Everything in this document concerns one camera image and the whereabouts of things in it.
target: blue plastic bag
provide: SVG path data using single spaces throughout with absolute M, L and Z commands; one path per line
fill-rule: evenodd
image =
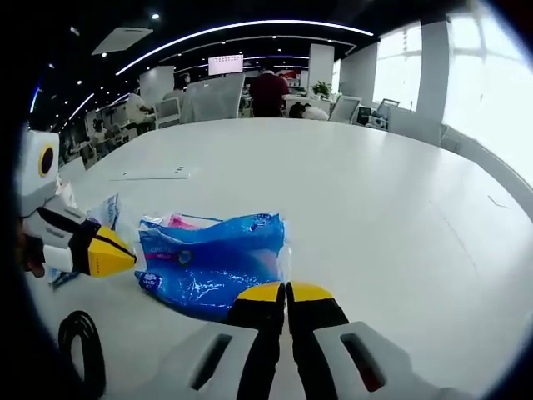
M 239 293 L 282 280 L 277 256 L 285 229 L 279 214 L 235 217 L 199 229 L 141 221 L 147 270 L 139 285 L 180 313 L 221 321 Z

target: black slot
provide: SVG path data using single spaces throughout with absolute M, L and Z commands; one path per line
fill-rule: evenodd
M 375 392 L 377 389 L 383 387 L 385 385 L 383 374 L 371 354 L 363 346 L 361 340 L 355 334 L 347 333 L 341 335 L 341 342 L 356 364 L 361 379 L 365 383 L 366 390 Z
M 227 345 L 231 340 L 232 337 L 229 335 L 221 334 L 217 336 L 215 342 L 209 348 L 209 353 L 204 357 L 203 364 L 198 368 L 196 376 L 192 379 L 191 388 L 200 390 L 211 379 L 222 358 L 222 354 L 226 351 Z

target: ceiling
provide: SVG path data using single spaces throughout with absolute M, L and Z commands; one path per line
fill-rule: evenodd
M 418 19 L 438 18 L 464 2 L 465 0 L 292 0 L 283 4 L 252 0 L 218 1 L 212 4 L 162 0 L 86 2 L 74 11 L 65 12 L 61 17 L 59 34 L 54 37 L 50 59 L 47 61 L 53 68 L 45 67 L 42 71 L 40 89 L 29 117 L 30 126 L 42 130 L 51 127 L 54 131 L 59 130 L 80 104 L 94 93 L 70 122 L 74 123 L 83 116 L 85 110 L 103 107 L 119 95 L 131 92 L 137 86 L 139 74 L 147 68 L 172 65 L 176 70 L 181 70 L 205 64 L 205 59 L 209 57 L 239 52 L 243 52 L 245 58 L 308 56 L 310 43 L 335 46 L 335 57 L 343 58 L 346 52 L 355 52 L 375 42 L 383 33 Z M 158 13 L 160 17 L 152 19 L 153 13 Z M 332 27 L 288 23 L 235 27 L 165 48 L 116 76 L 131 61 L 191 33 L 232 23 L 267 19 L 336 23 L 368 31 L 374 36 Z M 106 57 L 93 56 L 95 48 L 118 27 L 150 28 L 153 32 L 125 51 L 110 52 Z M 233 41 L 260 36 L 265 38 Z M 302 59 L 279 61 L 280 64 L 285 61 L 287 65 L 307 64 L 307 60 Z M 261 65 L 263 60 L 251 61 L 251 65 L 256 65 L 255 63 Z M 193 68 L 188 72 L 193 81 L 207 75 L 205 68 Z

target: black cable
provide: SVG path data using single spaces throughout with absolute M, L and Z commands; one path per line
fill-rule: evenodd
M 85 386 L 95 397 L 101 397 L 106 388 L 106 367 L 102 345 L 94 321 L 84 311 L 74 311 L 59 325 L 57 342 L 59 351 L 72 364 L 72 341 L 79 336 L 82 341 Z

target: white chair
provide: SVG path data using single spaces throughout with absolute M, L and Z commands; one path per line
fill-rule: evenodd
M 64 183 L 73 182 L 85 173 L 85 166 L 81 157 L 74 158 L 59 168 L 59 177 Z
M 340 96 L 331 112 L 330 121 L 352 125 L 357 117 L 361 100 L 360 97 Z
M 231 73 L 189 83 L 183 102 L 182 123 L 199 123 L 239 117 L 243 73 Z
M 171 97 L 156 104 L 156 129 L 171 127 L 180 122 L 180 102 L 177 97 Z

